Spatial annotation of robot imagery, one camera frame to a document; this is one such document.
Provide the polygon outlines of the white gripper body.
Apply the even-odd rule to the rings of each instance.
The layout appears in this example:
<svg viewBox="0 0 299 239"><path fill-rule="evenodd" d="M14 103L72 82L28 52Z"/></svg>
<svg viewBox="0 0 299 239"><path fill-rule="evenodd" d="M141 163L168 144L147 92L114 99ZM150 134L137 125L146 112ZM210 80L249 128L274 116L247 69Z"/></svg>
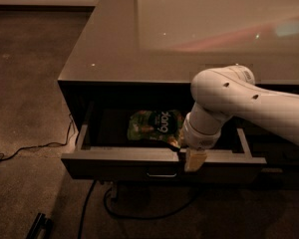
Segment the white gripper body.
<svg viewBox="0 0 299 239"><path fill-rule="evenodd" d="M216 133L208 134L200 132L193 127L189 121L189 115L186 115L182 127L183 143L193 149L211 149L220 138L221 130Z"/></svg>

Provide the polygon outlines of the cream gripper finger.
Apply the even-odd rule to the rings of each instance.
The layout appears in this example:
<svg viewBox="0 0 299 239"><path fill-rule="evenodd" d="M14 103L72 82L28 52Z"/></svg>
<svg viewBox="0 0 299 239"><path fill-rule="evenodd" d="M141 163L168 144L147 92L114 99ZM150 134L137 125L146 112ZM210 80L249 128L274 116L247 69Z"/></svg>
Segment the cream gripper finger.
<svg viewBox="0 0 299 239"><path fill-rule="evenodd" d="M188 148L185 154L185 172L197 172L207 159L207 153L205 150L196 150Z"/></svg>

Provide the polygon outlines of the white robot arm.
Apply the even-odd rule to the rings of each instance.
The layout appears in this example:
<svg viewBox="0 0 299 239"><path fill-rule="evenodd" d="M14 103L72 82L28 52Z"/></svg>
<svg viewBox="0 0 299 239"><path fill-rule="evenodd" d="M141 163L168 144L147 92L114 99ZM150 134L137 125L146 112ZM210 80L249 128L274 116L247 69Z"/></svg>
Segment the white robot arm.
<svg viewBox="0 0 299 239"><path fill-rule="evenodd" d="M182 128L187 172L200 170L223 125L233 117L299 145L299 95L256 87L253 73L244 66L201 71L192 79L190 91L194 105Z"/></svg>

